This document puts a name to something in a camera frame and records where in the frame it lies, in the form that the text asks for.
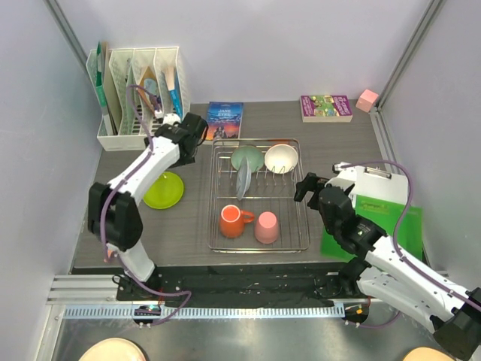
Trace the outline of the pink plastic cup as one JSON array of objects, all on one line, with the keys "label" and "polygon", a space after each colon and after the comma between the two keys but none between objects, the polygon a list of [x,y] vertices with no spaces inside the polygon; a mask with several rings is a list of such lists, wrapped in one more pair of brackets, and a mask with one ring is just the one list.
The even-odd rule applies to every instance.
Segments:
[{"label": "pink plastic cup", "polygon": [[279,234],[280,226],[277,216],[270,211],[261,213],[254,228],[256,240],[262,244],[272,244],[278,239]]}]

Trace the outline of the lime green plate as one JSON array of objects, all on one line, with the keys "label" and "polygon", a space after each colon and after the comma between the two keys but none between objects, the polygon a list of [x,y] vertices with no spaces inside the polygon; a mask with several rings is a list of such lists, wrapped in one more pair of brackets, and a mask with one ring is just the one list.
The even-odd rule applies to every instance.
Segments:
[{"label": "lime green plate", "polygon": [[182,199],[183,193],[182,178],[171,171],[165,171],[147,190],[143,200],[150,208],[164,210],[175,206]]}]

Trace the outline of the orange mug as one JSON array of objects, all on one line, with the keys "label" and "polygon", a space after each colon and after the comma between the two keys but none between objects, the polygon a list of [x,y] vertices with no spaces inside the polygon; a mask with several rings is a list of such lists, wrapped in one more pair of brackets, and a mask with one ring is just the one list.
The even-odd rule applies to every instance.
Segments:
[{"label": "orange mug", "polygon": [[243,211],[236,205],[226,205],[220,212],[219,230],[226,238],[238,238],[244,233],[245,225],[255,218],[252,212]]}]

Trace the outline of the colourful children's book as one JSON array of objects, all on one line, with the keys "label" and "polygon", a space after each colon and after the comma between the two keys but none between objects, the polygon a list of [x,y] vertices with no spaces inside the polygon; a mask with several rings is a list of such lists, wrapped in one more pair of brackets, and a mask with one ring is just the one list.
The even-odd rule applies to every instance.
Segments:
[{"label": "colourful children's book", "polygon": [[141,69],[137,92],[141,99],[142,110],[146,115],[154,118],[154,111],[163,111],[157,79],[151,67],[146,66]]}]

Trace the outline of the blue spine book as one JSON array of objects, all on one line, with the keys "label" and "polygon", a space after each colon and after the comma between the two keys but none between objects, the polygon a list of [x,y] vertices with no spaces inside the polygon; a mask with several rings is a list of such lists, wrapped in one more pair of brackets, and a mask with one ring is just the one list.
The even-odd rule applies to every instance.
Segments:
[{"label": "blue spine book", "polygon": [[169,91],[173,108],[179,118],[183,119],[183,106],[180,96],[180,88],[177,76],[177,70],[173,66],[165,67],[162,69],[162,73],[165,77],[166,87]]}]

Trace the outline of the metal wire dish rack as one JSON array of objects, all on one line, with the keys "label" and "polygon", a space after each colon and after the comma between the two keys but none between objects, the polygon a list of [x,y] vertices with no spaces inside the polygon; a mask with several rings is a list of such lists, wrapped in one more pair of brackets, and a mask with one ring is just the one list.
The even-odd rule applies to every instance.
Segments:
[{"label": "metal wire dish rack", "polygon": [[[231,165],[233,152],[252,145],[264,154],[276,144],[288,144],[298,151],[297,166],[285,174],[274,174],[264,165],[251,172],[250,186],[239,201],[236,197],[237,170]],[[216,252],[225,253],[293,253],[310,246],[307,207],[295,202],[295,185],[304,178],[301,151],[294,138],[218,139],[212,143],[210,170],[209,235],[207,244]],[[246,225],[238,238],[226,238],[219,230],[219,216],[226,205],[236,205],[259,216],[270,211],[277,216],[280,234],[272,244],[262,244],[254,236],[254,223]]]}]

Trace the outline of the pink cube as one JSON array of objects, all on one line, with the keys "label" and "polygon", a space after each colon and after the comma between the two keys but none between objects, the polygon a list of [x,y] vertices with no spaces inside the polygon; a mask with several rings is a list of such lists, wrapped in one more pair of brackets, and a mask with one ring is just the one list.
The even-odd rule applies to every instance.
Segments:
[{"label": "pink cube", "polygon": [[355,106],[365,113],[369,113],[371,108],[375,105],[378,94],[372,90],[366,89],[358,98]]}]

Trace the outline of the mint green bowl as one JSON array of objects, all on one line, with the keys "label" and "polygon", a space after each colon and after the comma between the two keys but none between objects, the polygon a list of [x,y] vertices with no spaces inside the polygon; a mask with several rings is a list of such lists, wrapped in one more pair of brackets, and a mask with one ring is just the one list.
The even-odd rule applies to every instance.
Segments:
[{"label": "mint green bowl", "polygon": [[235,170],[238,170],[241,166],[241,161],[246,158],[251,172],[259,171],[264,165],[264,154],[252,145],[242,146],[237,148],[231,156],[231,165]]}]

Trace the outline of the white orange bowl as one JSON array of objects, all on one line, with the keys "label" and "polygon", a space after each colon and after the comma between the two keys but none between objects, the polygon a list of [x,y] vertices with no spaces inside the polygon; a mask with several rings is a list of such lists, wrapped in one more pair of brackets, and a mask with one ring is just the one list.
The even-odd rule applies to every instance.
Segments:
[{"label": "white orange bowl", "polygon": [[285,174],[298,164],[298,151],[288,144],[276,144],[265,153],[265,166],[274,174]]}]

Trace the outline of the purple puzzle book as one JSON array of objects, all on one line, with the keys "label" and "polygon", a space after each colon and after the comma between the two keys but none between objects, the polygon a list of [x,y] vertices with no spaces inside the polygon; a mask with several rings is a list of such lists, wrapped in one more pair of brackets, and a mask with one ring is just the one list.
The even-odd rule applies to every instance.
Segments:
[{"label": "purple puzzle book", "polygon": [[304,123],[350,123],[352,120],[352,110],[346,96],[300,96],[300,106]]}]

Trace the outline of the light blue plate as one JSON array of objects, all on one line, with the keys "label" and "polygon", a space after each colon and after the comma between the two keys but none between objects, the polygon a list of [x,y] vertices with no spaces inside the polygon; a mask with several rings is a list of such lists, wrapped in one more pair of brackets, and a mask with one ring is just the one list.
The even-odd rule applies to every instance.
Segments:
[{"label": "light blue plate", "polygon": [[240,167],[237,170],[236,183],[236,197],[240,201],[247,192],[251,181],[250,164],[246,157],[243,157],[240,162]]}]

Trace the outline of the teal folder in organizer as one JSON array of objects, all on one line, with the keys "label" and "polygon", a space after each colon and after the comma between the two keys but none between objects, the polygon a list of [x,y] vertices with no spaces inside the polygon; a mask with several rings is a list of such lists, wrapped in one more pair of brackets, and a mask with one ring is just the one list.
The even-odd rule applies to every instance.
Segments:
[{"label": "teal folder in organizer", "polygon": [[101,107],[102,118],[104,121],[104,127],[107,135],[112,135],[112,125],[110,122],[110,111],[107,105],[107,99],[104,92],[104,67],[105,67],[105,44],[101,41],[98,42],[96,49],[96,78],[95,78],[95,90],[98,96],[98,102]]}]

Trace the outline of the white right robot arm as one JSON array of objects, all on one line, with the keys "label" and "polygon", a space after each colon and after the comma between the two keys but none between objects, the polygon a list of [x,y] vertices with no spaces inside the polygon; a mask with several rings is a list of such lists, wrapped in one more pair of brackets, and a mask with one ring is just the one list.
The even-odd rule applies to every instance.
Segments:
[{"label": "white right robot arm", "polygon": [[480,346],[480,289],[456,284],[405,249],[382,227],[358,215],[349,197],[355,184],[307,174],[294,200],[318,211],[325,231],[353,258],[339,272],[349,297],[360,293],[391,305],[423,325],[456,359],[469,360]]}]

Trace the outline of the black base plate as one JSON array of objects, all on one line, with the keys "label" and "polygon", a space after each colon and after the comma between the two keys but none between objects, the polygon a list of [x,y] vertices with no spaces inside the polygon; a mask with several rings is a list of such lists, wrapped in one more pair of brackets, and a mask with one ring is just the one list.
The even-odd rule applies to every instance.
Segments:
[{"label": "black base plate", "polygon": [[144,281],[161,293],[190,291],[194,303],[227,299],[254,302],[279,301],[282,295],[308,299],[362,298],[358,287],[340,273],[343,263],[292,263],[258,265],[205,265],[157,267]]}]

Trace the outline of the Jane Eyre book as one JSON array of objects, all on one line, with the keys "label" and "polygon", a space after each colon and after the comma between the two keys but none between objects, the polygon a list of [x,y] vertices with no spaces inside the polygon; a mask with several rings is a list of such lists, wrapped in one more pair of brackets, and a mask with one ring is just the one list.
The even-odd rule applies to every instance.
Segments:
[{"label": "Jane Eyre book", "polygon": [[239,139],[244,114],[243,102],[210,102],[207,108],[207,136],[204,144],[217,139]]}]

